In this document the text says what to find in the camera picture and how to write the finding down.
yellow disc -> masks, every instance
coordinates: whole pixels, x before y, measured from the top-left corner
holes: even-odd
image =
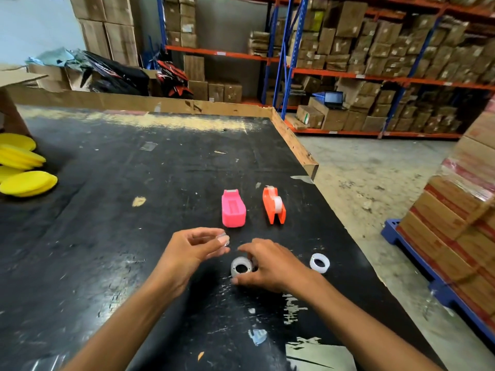
[[[20,134],[12,134],[10,132],[0,133],[0,144],[10,144],[11,146],[23,148],[28,151],[32,151],[36,148],[36,142],[33,138]]]
[[[42,171],[31,171],[13,175],[0,183],[0,192],[6,195],[18,195],[46,186],[52,175]]]
[[[11,160],[7,157],[4,157],[2,154],[0,154],[0,164],[10,168],[20,169],[22,171],[30,171],[33,168],[32,165],[17,160]]]
[[[51,175],[50,178],[51,178],[50,181],[45,186],[40,187],[37,190],[24,192],[22,194],[17,194],[15,196],[17,196],[19,198],[26,198],[28,196],[40,195],[40,194],[43,194],[44,192],[47,192],[48,190],[53,188],[57,184],[57,182],[59,181],[59,179],[56,177],[56,175]]]
[[[22,173],[21,169],[10,168],[4,165],[0,166],[0,183],[11,175]]]
[[[28,151],[24,148],[19,148],[16,146],[11,146],[9,144],[0,144],[0,153],[8,153],[10,156],[18,156],[19,158],[34,161],[39,163],[45,163],[46,159],[38,155],[37,153]]]

forearm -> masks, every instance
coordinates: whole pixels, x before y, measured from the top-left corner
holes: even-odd
[[[124,371],[172,299],[166,283],[145,282],[90,338],[64,371]]]
[[[294,294],[311,305],[367,371],[438,371],[440,368],[318,274]]]

concrete floor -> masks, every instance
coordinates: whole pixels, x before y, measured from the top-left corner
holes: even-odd
[[[377,275],[399,300],[449,371],[492,371],[495,356],[454,312],[431,299],[428,281],[381,236],[401,218],[454,142],[300,137],[320,167],[315,183]]]

hand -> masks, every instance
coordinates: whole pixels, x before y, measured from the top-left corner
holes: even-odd
[[[223,233],[223,229],[207,227],[175,232],[149,280],[168,284],[172,297],[178,297],[202,261],[230,251],[224,247],[229,236],[216,238]]]
[[[295,294],[307,281],[313,278],[312,269],[307,268],[285,247],[269,239],[254,238],[251,243],[239,246],[239,251],[255,257],[256,272],[238,274],[231,282],[234,285],[259,286],[272,292]]]

person's right hand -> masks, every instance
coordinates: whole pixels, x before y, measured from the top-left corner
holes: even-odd
[[[259,286],[272,292],[295,294],[315,277],[315,273],[319,274],[307,268],[288,249],[269,239],[254,238],[238,250],[248,253],[249,259],[255,257],[258,270],[238,274],[231,280],[234,285]]]

